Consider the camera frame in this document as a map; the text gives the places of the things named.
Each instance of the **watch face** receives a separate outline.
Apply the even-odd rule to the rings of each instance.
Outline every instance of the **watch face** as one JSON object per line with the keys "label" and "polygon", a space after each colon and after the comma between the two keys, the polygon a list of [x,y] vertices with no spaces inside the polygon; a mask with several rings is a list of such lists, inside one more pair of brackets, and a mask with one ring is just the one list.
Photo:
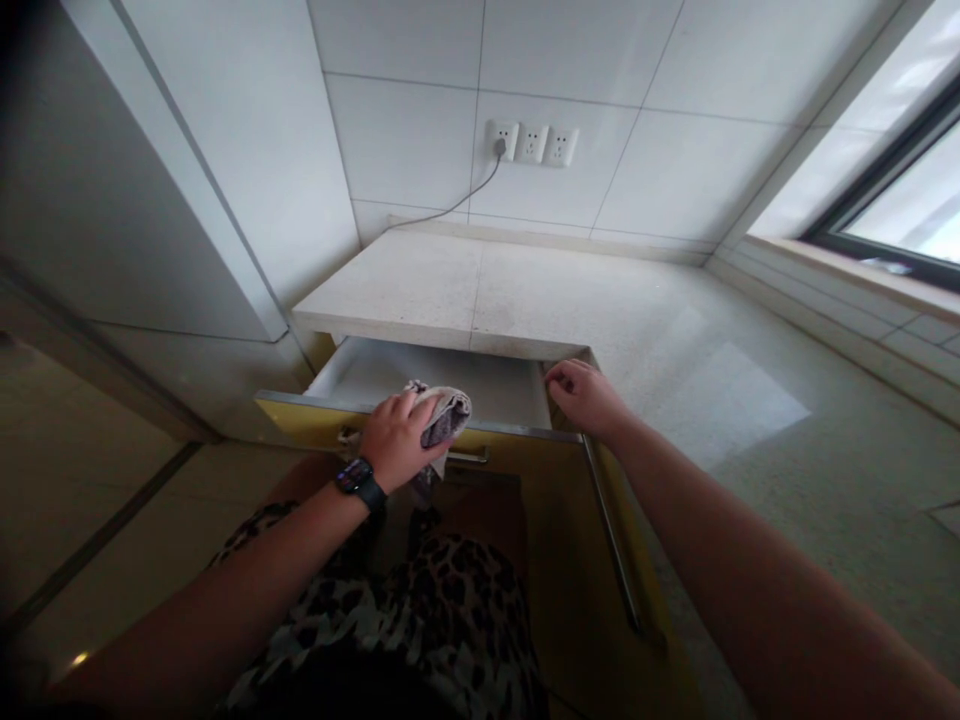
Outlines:
{"label": "watch face", "polygon": [[355,493],[363,481],[371,475],[373,475],[373,468],[370,467],[370,463],[363,458],[357,458],[337,475],[337,485],[345,493]]}

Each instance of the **smartwatch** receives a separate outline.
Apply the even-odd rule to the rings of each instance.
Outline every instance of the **smartwatch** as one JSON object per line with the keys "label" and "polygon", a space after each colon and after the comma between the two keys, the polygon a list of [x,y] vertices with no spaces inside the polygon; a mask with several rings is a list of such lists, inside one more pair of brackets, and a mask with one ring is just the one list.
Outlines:
{"label": "smartwatch", "polygon": [[345,495],[356,495],[363,500],[370,512],[383,507],[387,501],[387,494],[377,485],[373,468],[364,458],[352,460],[337,475],[337,487]]}

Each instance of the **leopard print pants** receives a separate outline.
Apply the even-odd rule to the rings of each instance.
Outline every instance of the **leopard print pants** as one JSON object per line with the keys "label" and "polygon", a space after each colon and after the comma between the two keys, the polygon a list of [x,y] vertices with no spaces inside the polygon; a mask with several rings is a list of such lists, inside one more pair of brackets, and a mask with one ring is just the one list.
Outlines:
{"label": "leopard print pants", "polygon": [[[297,507],[257,511],[210,565]],[[313,578],[225,709],[253,707],[259,691],[296,672],[310,653],[352,639],[357,650],[403,657],[463,717],[547,717],[526,595],[509,560],[488,544],[438,535],[387,577],[370,576],[358,569],[358,548],[371,532],[368,520]]]}

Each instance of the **power socket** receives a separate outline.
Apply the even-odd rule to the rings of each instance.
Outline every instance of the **power socket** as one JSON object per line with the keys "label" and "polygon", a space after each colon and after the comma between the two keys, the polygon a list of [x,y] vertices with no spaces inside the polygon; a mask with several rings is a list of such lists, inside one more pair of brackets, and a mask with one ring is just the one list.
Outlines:
{"label": "power socket", "polygon": [[543,154],[543,164],[552,167],[570,167],[579,136],[578,128],[567,130],[551,127],[547,134],[547,149]]}
{"label": "power socket", "polygon": [[513,153],[517,148],[517,134],[520,132],[520,123],[513,120],[487,121],[487,147],[493,152],[493,144],[503,138],[507,144],[507,151],[500,156],[501,162],[513,162]]}
{"label": "power socket", "polygon": [[529,125],[520,123],[520,137],[517,141],[517,152],[514,160],[517,162],[539,165],[543,160],[543,148],[547,144],[547,132],[550,130],[546,125]]}

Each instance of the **stone countertop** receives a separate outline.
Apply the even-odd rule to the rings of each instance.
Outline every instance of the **stone countertop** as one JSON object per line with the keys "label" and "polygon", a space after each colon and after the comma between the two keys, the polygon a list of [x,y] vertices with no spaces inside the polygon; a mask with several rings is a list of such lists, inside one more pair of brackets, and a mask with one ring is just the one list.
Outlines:
{"label": "stone countertop", "polygon": [[[922,512],[960,497],[960,433],[706,271],[394,230],[294,315],[537,360],[589,348],[631,409],[960,681],[960,542]],[[657,565],[708,707],[743,712]]]}

